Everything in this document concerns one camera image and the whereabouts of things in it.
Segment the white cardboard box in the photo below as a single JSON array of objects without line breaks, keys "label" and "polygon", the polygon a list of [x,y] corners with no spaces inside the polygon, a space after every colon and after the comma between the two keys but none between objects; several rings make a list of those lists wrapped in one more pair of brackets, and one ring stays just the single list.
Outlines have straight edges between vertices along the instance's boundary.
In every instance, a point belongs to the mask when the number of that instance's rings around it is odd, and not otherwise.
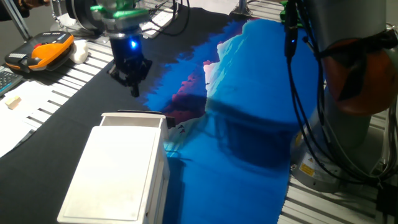
[{"label": "white cardboard box", "polygon": [[161,224],[170,170],[165,116],[105,113],[94,127],[59,223]]}]

